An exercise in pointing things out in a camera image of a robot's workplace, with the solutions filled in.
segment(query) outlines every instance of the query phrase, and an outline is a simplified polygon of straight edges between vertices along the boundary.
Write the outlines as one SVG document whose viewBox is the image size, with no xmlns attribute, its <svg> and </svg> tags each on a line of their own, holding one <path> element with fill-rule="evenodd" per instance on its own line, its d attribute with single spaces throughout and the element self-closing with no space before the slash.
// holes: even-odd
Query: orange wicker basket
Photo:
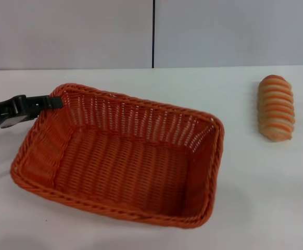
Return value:
<svg viewBox="0 0 303 250">
<path fill-rule="evenodd" d="M 12 167 L 23 189 L 116 219 L 194 228 L 211 215 L 224 129 L 214 116 L 78 84 L 44 111 Z"/>
</svg>

